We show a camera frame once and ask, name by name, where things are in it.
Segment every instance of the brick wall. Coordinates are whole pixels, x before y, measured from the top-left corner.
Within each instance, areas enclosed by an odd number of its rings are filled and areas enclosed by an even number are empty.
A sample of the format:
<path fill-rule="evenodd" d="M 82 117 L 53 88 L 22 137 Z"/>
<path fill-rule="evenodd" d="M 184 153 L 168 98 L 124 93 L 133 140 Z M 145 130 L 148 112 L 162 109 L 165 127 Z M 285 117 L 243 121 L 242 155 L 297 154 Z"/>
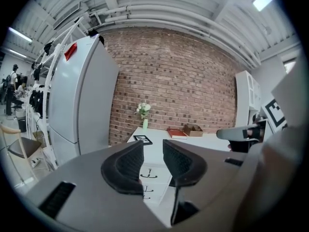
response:
<path fill-rule="evenodd" d="M 199 125 L 216 133 L 236 117 L 235 74 L 241 65 L 220 48 L 167 29 L 119 29 L 103 34 L 120 67 L 112 103 L 110 144 L 126 142 L 142 125 L 137 105 L 152 108 L 149 128 Z"/>

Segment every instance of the white pipe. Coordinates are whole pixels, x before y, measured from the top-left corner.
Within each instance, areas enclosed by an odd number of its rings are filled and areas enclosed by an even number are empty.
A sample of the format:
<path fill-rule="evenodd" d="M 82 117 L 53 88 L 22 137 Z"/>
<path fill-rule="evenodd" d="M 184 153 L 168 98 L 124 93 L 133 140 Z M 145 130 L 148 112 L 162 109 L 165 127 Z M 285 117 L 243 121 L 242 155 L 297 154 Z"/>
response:
<path fill-rule="evenodd" d="M 84 33 L 84 31 L 83 30 L 81 30 L 79 27 L 77 27 L 77 30 L 79 30 L 79 32 L 81 32 L 81 34 L 84 36 L 84 37 L 86 37 L 87 35 Z"/>
<path fill-rule="evenodd" d="M 113 13 L 117 12 L 124 12 L 124 11 L 135 11 L 135 10 L 159 10 L 159 11 L 166 11 L 166 12 L 171 12 L 171 13 L 178 13 L 181 15 L 186 15 L 195 19 L 198 19 L 200 21 L 203 21 L 207 24 L 210 24 L 214 26 L 215 28 L 221 30 L 222 32 L 226 33 L 228 36 L 230 36 L 232 39 L 234 39 L 236 42 L 238 42 L 252 57 L 253 59 L 261 65 L 260 59 L 258 59 L 255 54 L 246 46 L 245 43 L 243 43 L 237 36 L 235 36 L 231 31 L 226 29 L 225 27 L 221 26 L 220 24 L 212 21 L 211 19 L 208 19 L 202 15 L 199 15 L 197 13 L 184 10 L 184 9 L 179 9 L 179 8 L 174 8 L 174 7 L 168 7 L 168 6 L 162 6 L 162 5 L 133 5 L 133 6 L 125 6 L 121 8 L 116 8 L 112 10 L 108 10 L 106 12 L 98 12 L 99 15 L 110 15 Z"/>
<path fill-rule="evenodd" d="M 224 45 L 221 41 L 219 41 L 215 38 L 212 38 L 209 34 L 207 34 L 205 32 L 202 32 L 200 30 L 197 30 L 195 28 L 191 28 L 191 27 L 188 27 L 188 26 L 185 26 L 185 25 L 182 25 L 182 24 L 174 23 L 174 22 L 162 21 L 162 20 L 153 20 L 153 19 L 127 19 L 127 20 L 119 20 L 119 21 L 116 21 L 116 22 L 119 22 L 119 23 L 122 23 L 122 22 L 128 22 L 128 23 L 129 22 L 147 22 L 147 23 L 159 23 L 159 24 L 164 24 L 164 25 L 170 25 L 170 26 L 179 27 L 179 28 L 190 30 L 190 31 L 194 31 L 194 32 L 199 33 L 199 34 L 203 34 L 205 37 L 210 38 L 210 39 L 218 42 L 219 44 Z M 236 54 L 241 60 L 244 61 L 244 63 L 246 63 L 250 66 L 250 64 L 247 62 L 247 60 L 245 60 L 238 52 L 236 52 L 235 50 L 233 50 L 229 46 L 225 46 L 225 47 L 227 49 L 229 49 L 230 51 L 232 51 L 234 54 Z"/>
<path fill-rule="evenodd" d="M 98 20 L 98 23 L 99 23 L 100 25 L 102 25 L 102 22 L 101 22 L 101 20 L 100 20 L 100 17 L 98 16 L 97 13 L 95 13 L 95 16 L 96 16 L 96 18 L 97 18 L 97 20 Z"/>
<path fill-rule="evenodd" d="M 188 27 L 186 25 L 182 25 L 182 24 L 178 24 L 178 23 L 174 23 L 174 22 L 169 22 L 169 21 L 161 21 L 161 20 L 153 20 L 153 19 L 127 19 L 127 20 L 120 20 L 120 21 L 117 21 L 117 22 L 152 22 L 152 23 L 159 23 L 159 24 L 165 24 L 165 25 L 170 25 L 170 26 L 174 26 L 174 27 L 187 29 L 187 30 L 199 33 L 199 34 L 203 34 L 206 37 L 209 37 L 208 33 L 205 33 L 201 30 L 197 30 L 195 28 L 191 28 L 191 27 Z"/>
<path fill-rule="evenodd" d="M 81 26 L 85 30 L 85 32 L 88 32 L 87 28 L 83 25 L 83 23 L 80 23 L 79 26 Z"/>
<path fill-rule="evenodd" d="M 128 20 L 131 20 L 131 19 L 159 19 L 159 20 L 162 20 L 162 21 L 166 20 L 167 22 L 168 21 L 179 22 L 179 23 L 182 23 L 182 24 L 185 24 L 185 25 L 190 25 L 190 26 L 193 26 L 193 27 L 196 27 L 196 28 L 200 28 L 200 29 L 202 29 L 204 31 L 209 31 L 210 30 L 208 27 L 200 25 L 197 22 L 186 20 L 186 19 L 182 19 L 182 18 L 179 18 L 179 17 L 169 16 L 169 15 L 162 15 L 162 14 L 161 15 L 160 14 L 156 14 L 156 15 L 155 14 L 121 15 L 121 16 L 118 16 L 118 17 L 108 18 L 105 21 L 106 21 L 106 23 L 110 23 L 110 22 L 113 22 L 113 21 L 114 22 L 119 22 L 120 20 L 126 20 L 126 19 L 128 19 Z M 222 40 L 224 40 L 225 42 L 230 44 L 232 47 L 234 47 L 235 49 L 239 50 L 239 52 L 241 54 L 243 54 L 246 59 L 248 59 L 250 64 L 253 65 L 254 67 L 256 67 L 256 63 L 242 49 L 240 49 L 239 46 L 235 45 L 234 42 L 232 42 L 231 40 L 227 39 L 226 37 L 222 36 L 221 34 L 219 34 L 218 32 L 215 32 L 215 31 L 212 32 L 212 35 L 214 35 L 214 36 L 216 36 L 218 38 L 221 38 Z"/>

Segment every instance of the white refrigerator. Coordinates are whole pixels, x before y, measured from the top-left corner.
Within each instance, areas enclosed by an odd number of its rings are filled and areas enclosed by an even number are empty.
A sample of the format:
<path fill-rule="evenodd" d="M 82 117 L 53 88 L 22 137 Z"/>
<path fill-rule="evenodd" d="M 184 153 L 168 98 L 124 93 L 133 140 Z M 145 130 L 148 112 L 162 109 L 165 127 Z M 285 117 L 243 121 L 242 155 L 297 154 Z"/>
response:
<path fill-rule="evenodd" d="M 66 61 L 73 43 L 77 50 Z M 119 67 L 98 35 L 67 45 L 59 57 L 49 97 L 52 147 L 59 166 L 108 147 L 112 98 Z"/>

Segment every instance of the ceiling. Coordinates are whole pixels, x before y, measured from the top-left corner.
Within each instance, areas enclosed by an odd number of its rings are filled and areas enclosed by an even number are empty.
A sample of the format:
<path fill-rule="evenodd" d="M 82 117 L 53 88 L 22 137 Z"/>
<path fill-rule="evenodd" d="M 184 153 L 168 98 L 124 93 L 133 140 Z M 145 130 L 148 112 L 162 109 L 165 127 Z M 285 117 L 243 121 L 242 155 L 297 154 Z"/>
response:
<path fill-rule="evenodd" d="M 98 11 L 99 14 L 102 9 L 132 6 L 131 11 L 114 13 L 112 16 L 130 14 L 138 19 L 104 25 L 104 19 L 111 16 L 100 15 L 103 26 L 98 25 L 95 16 L 88 18 L 84 25 L 87 29 L 97 25 L 98 31 L 131 26 L 183 31 L 218 45 L 248 69 L 256 68 L 260 66 L 260 61 L 300 44 L 293 26 L 276 0 L 260 12 L 253 6 L 253 0 L 30 0 L 12 27 L 31 37 L 33 42 L 29 44 L 9 32 L 3 47 L 26 55 L 28 61 L 36 59 L 51 38 L 72 24 L 53 29 L 53 24 L 78 2 L 82 2 L 83 10 L 71 16 L 67 22 L 85 11 L 89 14 Z M 181 10 L 179 13 L 166 11 L 163 7 L 135 10 L 135 5 L 161 5 Z M 188 15 L 191 12 L 198 16 Z"/>

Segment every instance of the white table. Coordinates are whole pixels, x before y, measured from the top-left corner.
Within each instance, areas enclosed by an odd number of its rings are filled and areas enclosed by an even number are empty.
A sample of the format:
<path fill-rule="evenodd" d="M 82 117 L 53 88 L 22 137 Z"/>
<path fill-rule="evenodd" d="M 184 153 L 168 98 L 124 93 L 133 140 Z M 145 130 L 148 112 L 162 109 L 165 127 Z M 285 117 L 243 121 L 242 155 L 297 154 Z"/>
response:
<path fill-rule="evenodd" d="M 136 135 L 146 135 L 150 139 L 150 141 L 153 142 L 152 145 L 144 146 L 144 162 L 165 165 L 163 161 L 162 141 L 163 139 L 171 139 L 169 133 L 166 130 L 157 129 L 147 129 L 144 131 L 143 128 L 137 127 L 135 132 L 129 138 L 128 143 L 135 141 L 133 136 Z M 230 151 L 230 149 L 227 147 L 229 145 L 229 141 L 219 139 L 217 138 L 216 134 L 213 133 L 204 133 L 202 137 L 187 137 L 186 140 L 173 140 L 209 149 Z"/>
<path fill-rule="evenodd" d="M 133 136 L 136 135 L 146 135 L 153 143 L 144 146 L 144 164 L 140 169 L 140 179 L 144 186 L 145 203 L 159 205 L 172 178 L 163 160 L 163 140 L 171 139 L 171 137 L 166 130 L 143 130 L 143 128 L 138 127 L 128 142 L 135 141 Z M 187 137 L 186 140 L 176 139 L 176 141 L 210 149 L 230 150 L 227 147 L 229 141 L 218 139 L 216 134 L 204 133 L 202 137 Z"/>

